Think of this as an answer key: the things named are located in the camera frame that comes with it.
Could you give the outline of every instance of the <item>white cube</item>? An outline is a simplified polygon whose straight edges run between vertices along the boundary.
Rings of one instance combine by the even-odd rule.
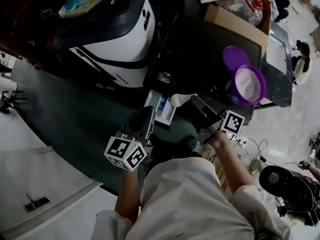
[[[133,171],[147,156],[147,153],[138,141],[112,136],[104,155],[114,166]]]

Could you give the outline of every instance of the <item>white label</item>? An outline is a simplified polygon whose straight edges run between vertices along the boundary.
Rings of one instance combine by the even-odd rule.
[[[228,110],[220,129],[238,136],[241,133],[241,128],[244,122],[245,118],[242,115]]]

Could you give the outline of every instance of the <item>white powder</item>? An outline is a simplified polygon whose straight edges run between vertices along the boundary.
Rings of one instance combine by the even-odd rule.
[[[260,82],[257,75],[248,68],[239,69],[235,74],[235,84],[241,96],[249,102],[260,97]]]

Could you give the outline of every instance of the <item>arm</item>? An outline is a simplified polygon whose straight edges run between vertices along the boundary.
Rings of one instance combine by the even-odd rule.
[[[216,133],[210,145],[214,148],[219,158],[226,180],[233,194],[241,186],[255,185],[254,180],[240,161],[225,132],[221,131]]]
[[[308,168],[309,172],[315,177],[315,179],[320,182],[320,170],[317,168],[314,168],[312,166],[309,166]]]
[[[301,170],[308,170],[315,179],[320,182],[320,170],[311,166],[311,164],[307,161],[300,161],[298,167]]]
[[[295,78],[300,78],[303,71],[304,71],[304,65],[305,65],[305,60],[304,59],[299,59],[299,61],[297,62],[294,71],[292,72],[292,75]]]
[[[114,211],[134,224],[138,218],[140,192],[138,185],[138,169],[125,171],[122,174],[122,186],[116,200]]]

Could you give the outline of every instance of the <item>white shirt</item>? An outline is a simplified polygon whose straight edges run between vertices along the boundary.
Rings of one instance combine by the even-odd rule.
[[[172,159],[145,178],[141,213],[133,225],[116,212],[97,214],[92,240],[254,240],[266,229],[292,240],[289,225],[268,211],[253,185],[240,187],[230,203],[215,167],[201,157]]]
[[[309,58],[310,58],[310,63],[309,63],[309,69],[307,70],[307,72],[303,72],[305,62],[306,62],[305,58],[299,59],[293,71],[293,76],[295,77],[295,82],[298,86],[303,85],[308,80],[311,74],[313,63],[312,63],[311,57]]]

